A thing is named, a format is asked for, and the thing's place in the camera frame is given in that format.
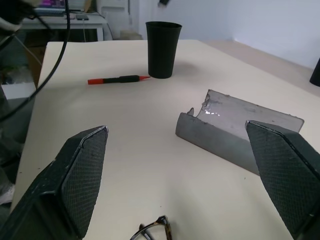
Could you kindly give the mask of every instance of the desk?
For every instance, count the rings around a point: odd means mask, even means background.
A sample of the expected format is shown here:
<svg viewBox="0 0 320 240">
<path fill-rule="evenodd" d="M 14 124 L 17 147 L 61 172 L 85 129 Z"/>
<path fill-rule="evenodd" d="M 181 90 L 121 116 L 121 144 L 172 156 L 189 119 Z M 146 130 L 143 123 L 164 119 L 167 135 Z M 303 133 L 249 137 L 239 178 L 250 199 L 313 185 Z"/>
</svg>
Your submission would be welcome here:
<svg viewBox="0 0 320 240">
<path fill-rule="evenodd" d="M 61 47 L 47 45 L 40 82 Z M 319 151 L 320 88 L 302 89 L 196 40 L 179 41 L 169 79 L 87 85 L 92 78 L 147 75 L 147 66 L 146 41 L 68 43 L 35 100 L 13 206 L 67 138 L 107 125 L 101 187 L 85 240 L 128 240 L 140 223 L 164 214 L 174 240 L 291 240 L 257 175 L 177 137 L 175 128 L 179 114 L 200 110 L 213 89 L 303 118 L 301 134 Z"/>
<path fill-rule="evenodd" d="M 71 29 L 96 29 L 97 40 L 104 40 L 103 25 L 107 24 L 107 20 L 99 15 L 88 14 L 89 20 L 71 19 Z M 67 20 L 64 16 L 43 16 L 42 19 L 52 28 L 52 29 L 66 29 Z M 28 19 L 25 18 L 22 23 L 21 29 L 45 29 L 38 19 Z"/>
</svg>

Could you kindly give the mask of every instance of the black pen grip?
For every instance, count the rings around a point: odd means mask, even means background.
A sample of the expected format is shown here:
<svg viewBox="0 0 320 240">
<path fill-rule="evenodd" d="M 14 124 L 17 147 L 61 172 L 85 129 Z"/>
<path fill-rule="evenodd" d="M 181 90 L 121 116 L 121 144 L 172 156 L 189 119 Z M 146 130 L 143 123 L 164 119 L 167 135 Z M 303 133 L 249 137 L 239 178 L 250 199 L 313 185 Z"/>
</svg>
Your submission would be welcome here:
<svg viewBox="0 0 320 240">
<path fill-rule="evenodd" d="M 120 77 L 103 79 L 104 84 L 135 83 L 135 82 L 139 82 L 139 81 L 140 81 L 140 77 L 138 75 L 120 76 Z"/>
</svg>

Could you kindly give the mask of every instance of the pen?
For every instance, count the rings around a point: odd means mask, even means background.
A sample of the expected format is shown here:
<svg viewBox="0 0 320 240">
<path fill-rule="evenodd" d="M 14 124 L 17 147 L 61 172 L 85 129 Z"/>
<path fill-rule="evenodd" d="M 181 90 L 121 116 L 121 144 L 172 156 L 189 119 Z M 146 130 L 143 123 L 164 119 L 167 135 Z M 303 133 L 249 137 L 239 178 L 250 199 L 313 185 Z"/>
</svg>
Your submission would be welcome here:
<svg viewBox="0 0 320 240">
<path fill-rule="evenodd" d="M 113 78 L 96 78 L 96 79 L 89 79 L 88 84 L 94 85 L 94 84 L 135 83 L 135 82 L 143 81 L 148 78 L 150 77 L 138 76 L 138 75 L 120 76 L 120 77 L 113 77 Z"/>
</svg>

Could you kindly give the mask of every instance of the red pen cap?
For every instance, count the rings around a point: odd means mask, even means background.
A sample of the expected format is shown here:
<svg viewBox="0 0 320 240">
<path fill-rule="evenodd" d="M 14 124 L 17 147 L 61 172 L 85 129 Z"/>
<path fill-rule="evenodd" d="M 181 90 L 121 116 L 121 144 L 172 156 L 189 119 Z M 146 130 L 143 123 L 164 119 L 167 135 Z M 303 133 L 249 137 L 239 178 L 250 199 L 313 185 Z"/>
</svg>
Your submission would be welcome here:
<svg viewBox="0 0 320 240">
<path fill-rule="evenodd" d="M 89 85 L 104 84 L 104 79 L 103 78 L 89 79 L 88 84 Z"/>
</svg>

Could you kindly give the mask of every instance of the black cup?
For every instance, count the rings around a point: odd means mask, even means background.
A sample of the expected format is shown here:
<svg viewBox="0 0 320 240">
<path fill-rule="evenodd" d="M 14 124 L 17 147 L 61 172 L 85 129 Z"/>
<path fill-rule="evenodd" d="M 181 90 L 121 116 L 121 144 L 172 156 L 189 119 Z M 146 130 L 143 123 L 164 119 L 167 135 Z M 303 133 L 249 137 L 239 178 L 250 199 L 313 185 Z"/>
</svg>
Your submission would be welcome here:
<svg viewBox="0 0 320 240">
<path fill-rule="evenodd" d="M 172 76 L 181 28 L 180 24 L 172 22 L 146 23 L 148 68 L 151 77 L 167 79 Z"/>
</svg>

